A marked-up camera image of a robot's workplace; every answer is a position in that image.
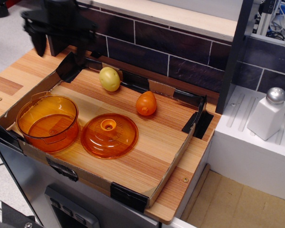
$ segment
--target cardboard floor mat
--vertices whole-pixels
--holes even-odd
[[[285,200],[209,171],[186,222],[197,228],[285,228]]]

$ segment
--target white salt shaker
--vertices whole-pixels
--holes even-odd
[[[247,128],[261,139],[267,140],[280,130],[285,115],[285,91],[278,87],[268,90],[266,97],[257,103]]]

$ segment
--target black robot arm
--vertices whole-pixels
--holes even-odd
[[[78,40],[77,64],[84,64],[86,47],[95,42],[97,24],[81,16],[76,0],[42,0],[40,10],[25,11],[24,30],[31,36],[39,56],[46,48],[46,35]]]

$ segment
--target tile backsplash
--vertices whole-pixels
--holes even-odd
[[[100,8],[81,14],[99,26],[90,51],[220,92],[230,42]]]
[[[263,93],[272,87],[285,90],[285,46],[248,38],[237,84]]]

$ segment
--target orange lid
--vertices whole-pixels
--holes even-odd
[[[97,158],[113,159],[128,153],[138,140],[138,128],[128,117],[103,114],[90,120],[81,132],[81,144]]]

